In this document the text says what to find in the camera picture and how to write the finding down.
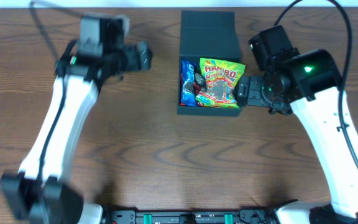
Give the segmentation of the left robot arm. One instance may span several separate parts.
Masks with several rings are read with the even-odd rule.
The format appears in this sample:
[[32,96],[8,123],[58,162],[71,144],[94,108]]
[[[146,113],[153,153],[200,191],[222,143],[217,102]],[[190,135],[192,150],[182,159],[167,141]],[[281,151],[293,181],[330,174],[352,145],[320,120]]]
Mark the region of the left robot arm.
[[124,72],[148,70],[148,43],[98,45],[77,51],[79,40],[68,43],[55,64],[56,79],[50,107],[32,149],[16,174],[3,173],[0,191],[17,220],[29,223],[110,223],[105,207],[86,202],[70,186],[76,146],[85,120],[104,82]]

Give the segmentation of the blue Oreo cookie pack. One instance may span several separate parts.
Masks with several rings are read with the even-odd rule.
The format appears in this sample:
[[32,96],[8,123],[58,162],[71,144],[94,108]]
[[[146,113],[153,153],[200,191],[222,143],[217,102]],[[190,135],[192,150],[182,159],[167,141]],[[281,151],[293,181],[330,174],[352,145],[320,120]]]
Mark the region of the blue Oreo cookie pack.
[[180,103],[185,106],[195,107],[195,64],[189,60],[181,61],[181,98]]

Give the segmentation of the red Hacks candy bag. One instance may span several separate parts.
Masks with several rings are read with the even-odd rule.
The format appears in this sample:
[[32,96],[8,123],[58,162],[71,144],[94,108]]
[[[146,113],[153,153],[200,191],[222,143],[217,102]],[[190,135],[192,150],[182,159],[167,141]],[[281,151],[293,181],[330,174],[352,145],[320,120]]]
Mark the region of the red Hacks candy bag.
[[201,88],[200,86],[198,86],[198,85],[195,83],[195,80],[194,80],[193,89],[194,89],[195,96],[198,96],[199,93],[200,93],[202,90],[204,90],[205,88]]

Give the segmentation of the small black candy wrapper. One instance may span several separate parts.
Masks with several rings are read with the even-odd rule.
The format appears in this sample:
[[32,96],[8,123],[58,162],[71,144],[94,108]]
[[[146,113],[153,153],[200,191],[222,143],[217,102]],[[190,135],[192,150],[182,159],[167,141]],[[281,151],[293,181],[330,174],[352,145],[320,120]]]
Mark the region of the small black candy wrapper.
[[202,76],[201,74],[199,73],[195,73],[194,74],[194,80],[195,80],[195,83],[200,86],[201,88],[206,88],[206,79],[204,76]]

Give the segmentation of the green Haribo gummy bag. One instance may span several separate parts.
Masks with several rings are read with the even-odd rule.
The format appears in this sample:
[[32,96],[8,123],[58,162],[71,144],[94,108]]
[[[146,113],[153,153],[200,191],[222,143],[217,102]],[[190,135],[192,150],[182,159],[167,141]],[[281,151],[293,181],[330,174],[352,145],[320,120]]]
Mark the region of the green Haribo gummy bag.
[[226,60],[200,58],[200,69],[206,79],[206,88],[195,97],[197,104],[212,108],[239,108],[234,89],[246,66]]

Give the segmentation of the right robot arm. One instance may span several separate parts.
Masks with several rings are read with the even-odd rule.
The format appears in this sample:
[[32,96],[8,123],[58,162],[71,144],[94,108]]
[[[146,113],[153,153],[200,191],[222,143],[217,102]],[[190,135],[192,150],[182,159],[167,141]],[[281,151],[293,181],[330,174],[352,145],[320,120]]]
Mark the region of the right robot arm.
[[340,87],[339,70],[326,50],[251,47],[263,77],[242,77],[241,106],[294,114],[306,130],[323,168],[331,200],[291,202],[275,211],[279,223],[358,223],[358,133]]

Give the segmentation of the dark green box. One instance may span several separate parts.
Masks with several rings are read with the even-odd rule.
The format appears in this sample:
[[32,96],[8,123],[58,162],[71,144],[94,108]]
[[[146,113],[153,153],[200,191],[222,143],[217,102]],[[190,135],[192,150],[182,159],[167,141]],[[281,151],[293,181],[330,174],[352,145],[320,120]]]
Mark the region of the dark green box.
[[177,113],[181,115],[237,117],[239,108],[190,107],[180,103],[181,61],[195,64],[201,74],[200,58],[241,63],[241,50],[235,28],[235,15],[224,11],[182,11],[180,24],[179,84]]

